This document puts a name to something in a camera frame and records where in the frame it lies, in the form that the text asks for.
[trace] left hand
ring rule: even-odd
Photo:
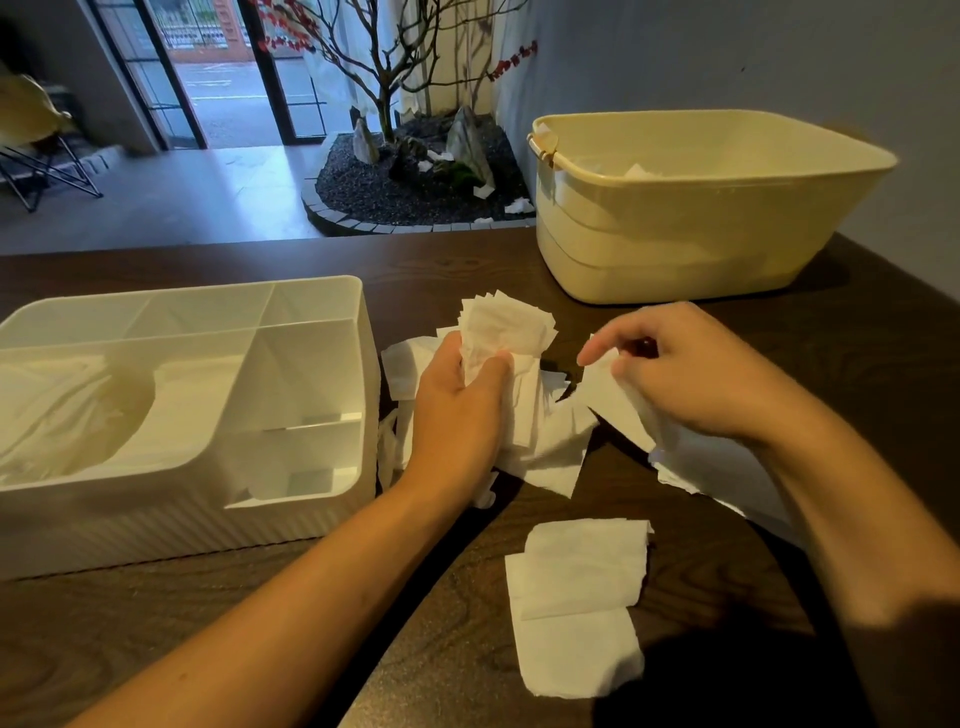
[[[460,345],[460,332],[449,333],[420,377],[407,473],[466,507],[500,447],[513,358],[498,352],[467,387]]]

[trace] wood grain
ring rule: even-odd
[[[57,295],[354,274],[377,347],[446,326],[501,289],[554,314],[570,373],[621,310],[570,299],[531,230],[155,248],[5,258],[0,314]],[[705,307],[849,418],[954,536],[960,308],[835,238],[786,291]],[[660,485],[602,425],[573,499],[501,476],[429,555],[316,723],[345,726],[869,722],[803,555],[702,497]],[[503,556],[538,522],[644,518],[656,528],[632,609],[643,681],[597,701],[535,698],[516,665]],[[222,614],[309,547],[240,549],[0,584],[0,724],[61,724]]]

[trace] black gravel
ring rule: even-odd
[[[414,119],[397,129],[397,138],[411,135],[436,152],[446,148],[446,133],[453,116]],[[516,165],[507,135],[487,114],[477,117],[487,162],[493,171],[496,190],[486,200],[473,196],[472,186],[456,190],[449,181],[436,178],[433,170],[421,172],[415,158],[406,158],[398,169],[398,179],[388,175],[394,153],[382,145],[380,161],[364,164],[353,155],[351,134],[341,134],[333,143],[326,165],[317,179],[317,193],[333,209],[354,220],[388,225],[431,225],[434,223],[471,223],[478,217],[517,220],[528,215],[508,215],[503,207],[518,197],[532,200]]]

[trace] road marking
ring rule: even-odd
[[[191,101],[226,101],[227,99],[265,99],[267,94],[252,94],[250,96],[191,96]]]

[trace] white tissue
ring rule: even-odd
[[[442,341],[436,336],[418,336],[393,344],[380,353],[390,399],[412,400],[417,395],[420,375],[433,360]]]
[[[623,603],[646,571],[647,521],[542,523],[505,559],[520,676],[534,695],[607,695],[643,673]],[[613,609],[607,604],[620,604]],[[527,614],[542,614],[528,619]]]
[[[800,546],[777,486],[754,455],[734,440],[698,434],[654,410],[637,391],[613,377],[610,365],[617,357],[613,349],[584,368],[576,391],[581,401],[650,453],[661,483],[710,496]]]
[[[710,496],[782,539],[803,545],[777,485],[752,452],[734,440],[701,435],[677,423],[663,426],[668,447],[650,453],[660,482]]]
[[[586,406],[614,429],[644,452],[649,452],[656,443],[643,426],[636,402],[631,401],[623,385],[610,372],[610,365],[618,356],[617,350],[611,349],[599,360],[584,367],[584,378],[577,387],[577,393]]]
[[[509,205],[504,206],[503,211],[508,215],[522,215],[533,212],[535,209],[527,198],[518,197]]]
[[[640,598],[649,521],[541,523],[527,537],[523,619],[602,612]]]
[[[399,446],[396,435],[394,434],[397,412],[399,412],[399,408],[395,408],[389,415],[383,418],[376,431],[376,476],[380,480],[380,488],[384,493],[389,491],[390,487],[394,484],[396,449]]]
[[[496,467],[532,485],[570,497],[596,418],[576,398],[576,393],[560,400],[569,387],[564,373],[540,370],[540,355],[557,336],[554,325],[549,313],[497,291],[463,299],[457,326],[438,328],[436,337],[410,339],[384,351],[384,374],[391,397],[399,403],[397,467],[406,468],[413,451],[412,399],[420,375],[443,338],[459,330],[467,385],[491,356],[500,351],[513,356],[512,381],[505,392],[504,435]]]

